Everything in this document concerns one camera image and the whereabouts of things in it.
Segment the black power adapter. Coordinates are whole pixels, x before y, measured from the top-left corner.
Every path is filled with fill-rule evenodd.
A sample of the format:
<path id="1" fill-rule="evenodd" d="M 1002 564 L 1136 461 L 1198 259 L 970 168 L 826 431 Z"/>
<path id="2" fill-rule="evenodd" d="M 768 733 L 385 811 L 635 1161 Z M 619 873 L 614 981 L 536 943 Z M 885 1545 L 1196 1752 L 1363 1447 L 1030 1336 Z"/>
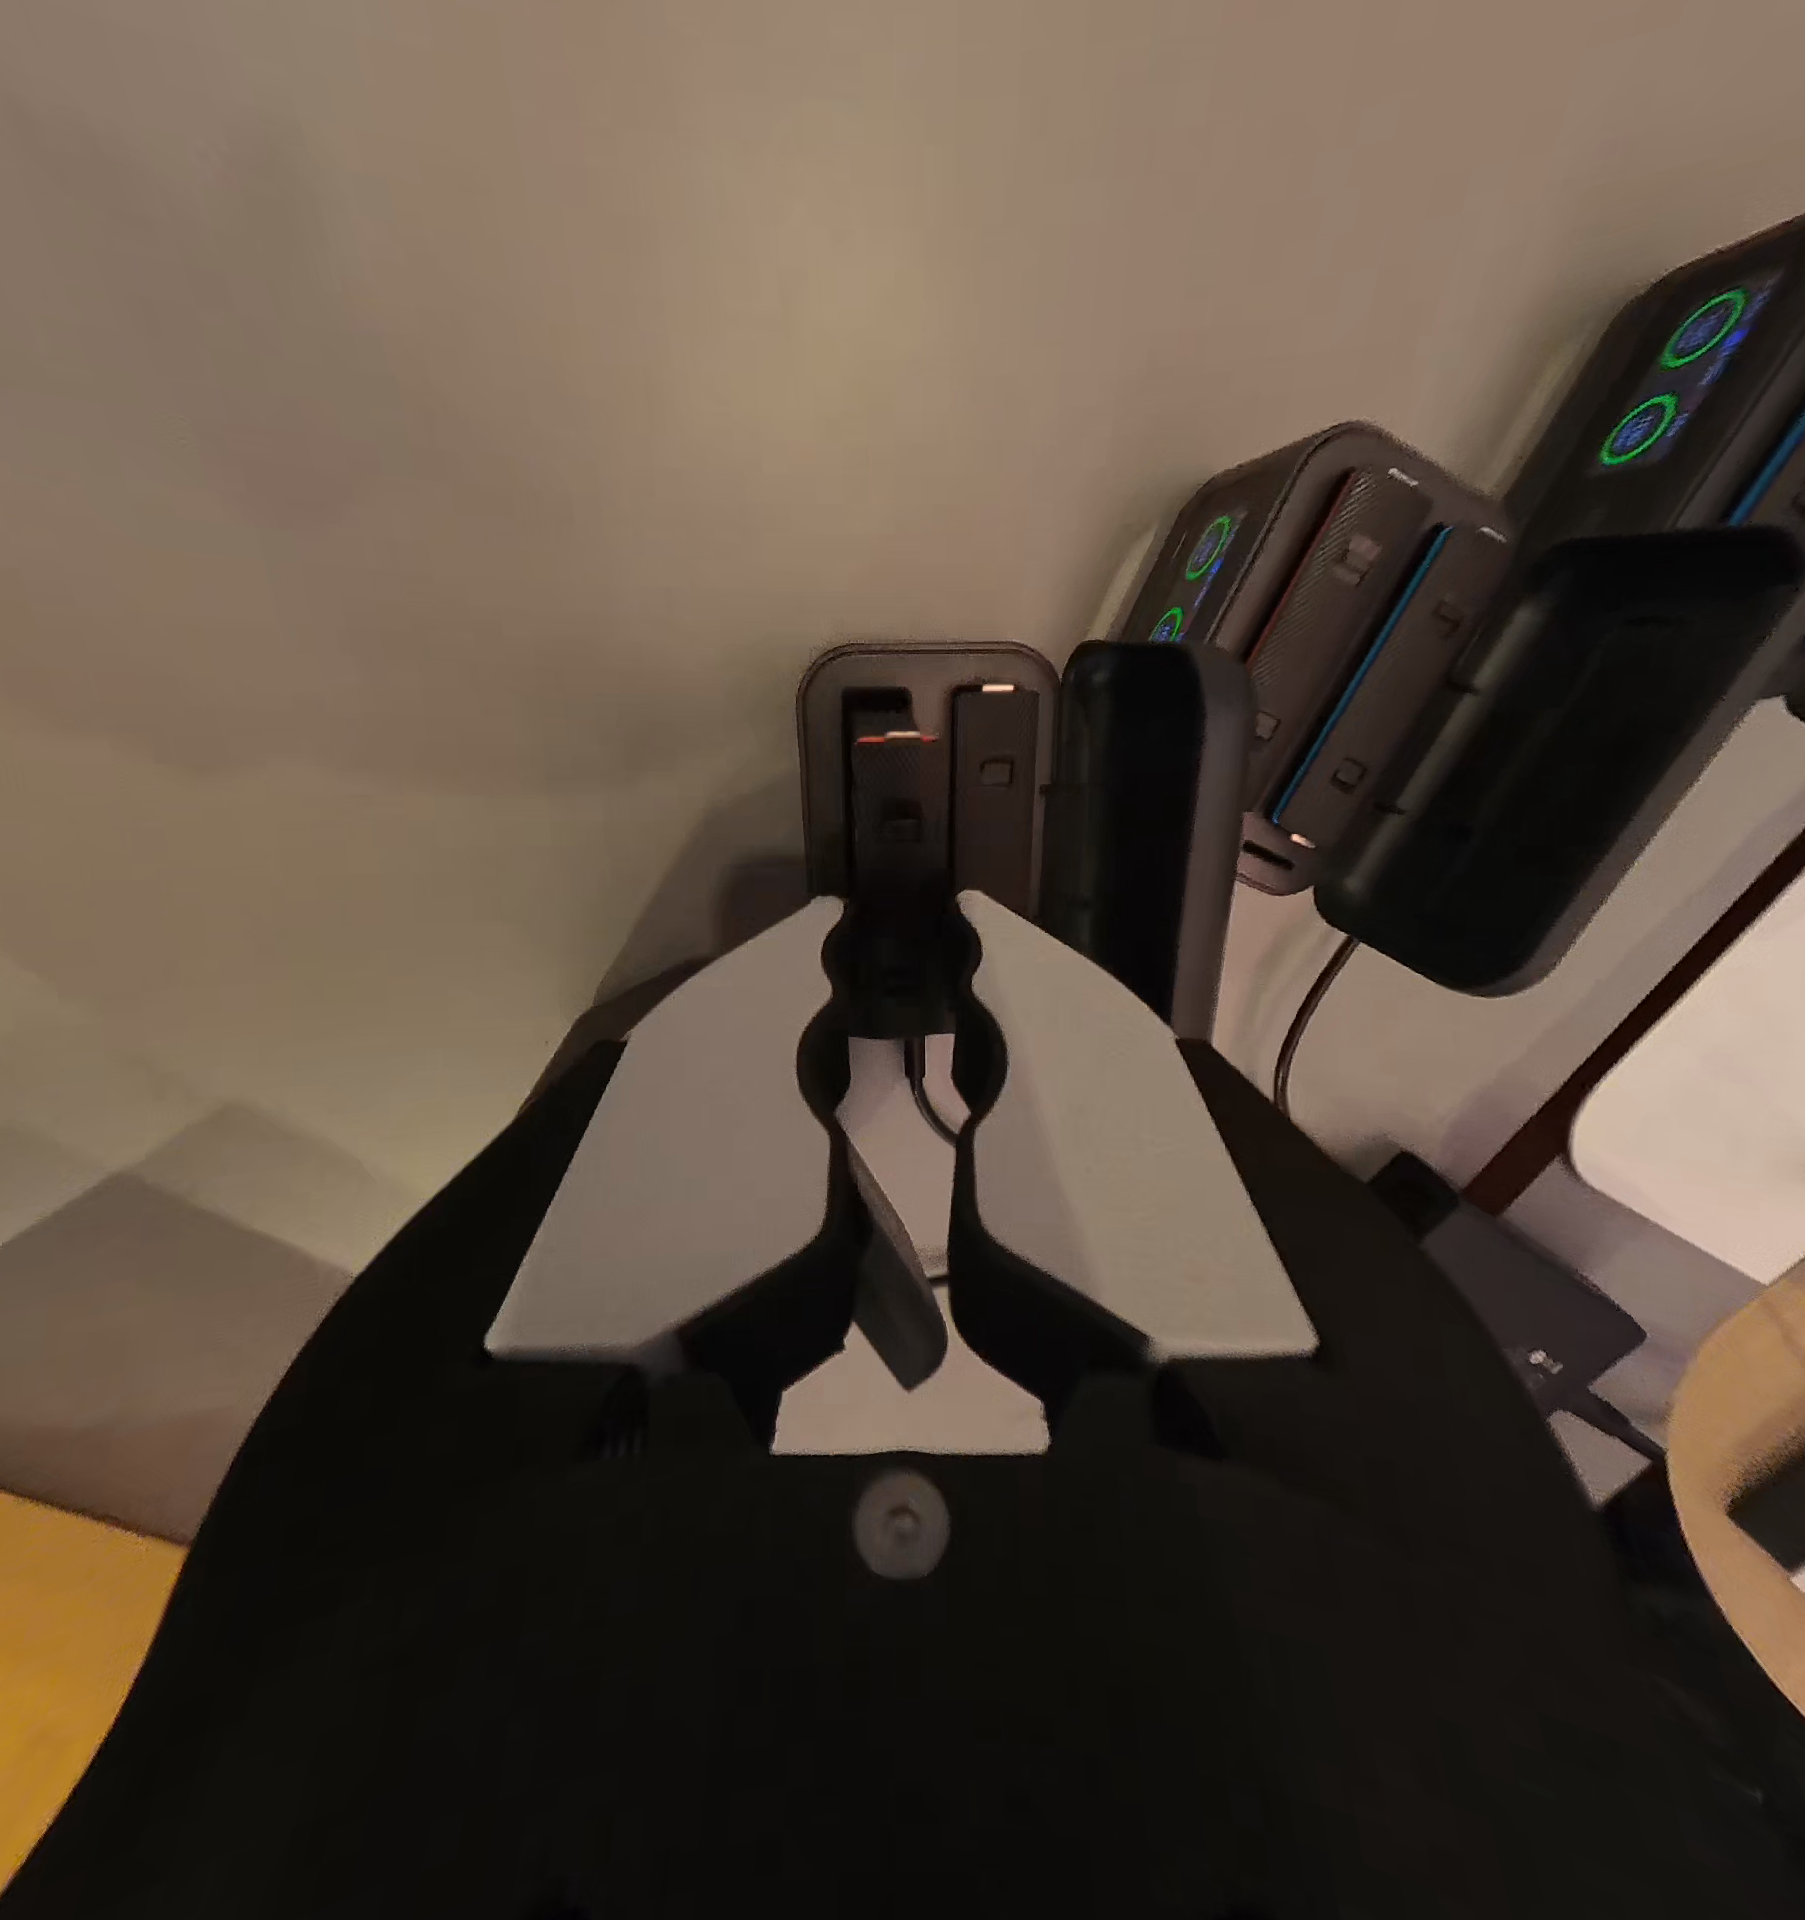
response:
<path id="1" fill-rule="evenodd" d="M 1649 1337 L 1629 1309 L 1430 1165 L 1395 1152 L 1368 1187 L 1465 1300 L 1543 1417 L 1587 1404 L 1598 1380 Z"/>

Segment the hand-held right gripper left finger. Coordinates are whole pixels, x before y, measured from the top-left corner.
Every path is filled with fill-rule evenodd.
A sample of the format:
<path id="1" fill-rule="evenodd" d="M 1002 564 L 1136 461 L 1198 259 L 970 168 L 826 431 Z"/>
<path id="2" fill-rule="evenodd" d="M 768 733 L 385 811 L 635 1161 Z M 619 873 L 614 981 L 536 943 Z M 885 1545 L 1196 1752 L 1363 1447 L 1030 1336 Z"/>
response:
<path id="1" fill-rule="evenodd" d="M 687 978 L 607 1071 L 484 1353 L 720 1377 L 751 1418 L 847 1337 L 863 1199 L 820 897 Z"/>

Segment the black battery with orange edge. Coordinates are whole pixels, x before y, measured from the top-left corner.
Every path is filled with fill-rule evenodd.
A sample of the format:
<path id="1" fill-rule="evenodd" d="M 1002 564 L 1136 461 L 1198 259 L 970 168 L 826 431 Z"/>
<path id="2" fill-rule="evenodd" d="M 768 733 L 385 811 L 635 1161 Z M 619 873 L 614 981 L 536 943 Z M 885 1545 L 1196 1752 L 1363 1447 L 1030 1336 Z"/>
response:
<path id="1" fill-rule="evenodd" d="M 850 774 L 850 1021 L 857 1038 L 938 1029 L 948 908 L 948 756 L 938 734 L 858 733 Z"/>
<path id="2" fill-rule="evenodd" d="M 1245 659 L 1256 751 L 1292 739 L 1314 712 L 1372 600 L 1378 561 L 1417 520 L 1417 486 L 1382 469 L 1343 476 Z"/>

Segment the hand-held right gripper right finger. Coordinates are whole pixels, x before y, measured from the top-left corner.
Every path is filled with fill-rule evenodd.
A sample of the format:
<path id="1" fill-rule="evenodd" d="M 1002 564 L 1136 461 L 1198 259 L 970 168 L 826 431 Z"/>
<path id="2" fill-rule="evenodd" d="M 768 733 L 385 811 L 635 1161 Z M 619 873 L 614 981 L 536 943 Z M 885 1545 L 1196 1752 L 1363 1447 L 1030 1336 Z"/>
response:
<path id="1" fill-rule="evenodd" d="M 955 901 L 946 964 L 962 1342 L 1046 1422 L 1101 1377 L 1314 1359 L 1321 1334 L 1170 1028 L 982 890 Z"/>

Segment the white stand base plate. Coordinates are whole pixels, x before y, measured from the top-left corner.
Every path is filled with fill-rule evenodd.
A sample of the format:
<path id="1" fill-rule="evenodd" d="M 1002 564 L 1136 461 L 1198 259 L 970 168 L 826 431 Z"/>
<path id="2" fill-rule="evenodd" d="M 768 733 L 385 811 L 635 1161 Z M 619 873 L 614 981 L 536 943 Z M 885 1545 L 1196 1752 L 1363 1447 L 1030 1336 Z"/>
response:
<path id="1" fill-rule="evenodd" d="M 1568 1155 L 1753 1284 L 1805 1258 L 1805 872 L 1587 1096 Z"/>

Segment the yellow plastic bin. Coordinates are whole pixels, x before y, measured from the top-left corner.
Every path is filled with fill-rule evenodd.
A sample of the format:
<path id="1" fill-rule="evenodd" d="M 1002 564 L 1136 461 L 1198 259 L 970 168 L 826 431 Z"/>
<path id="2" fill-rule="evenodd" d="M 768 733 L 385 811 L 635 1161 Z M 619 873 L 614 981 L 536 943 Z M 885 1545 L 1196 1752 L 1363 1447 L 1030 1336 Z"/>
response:
<path id="1" fill-rule="evenodd" d="M 0 1492 L 0 1894 L 119 1717 L 183 1558 Z"/>

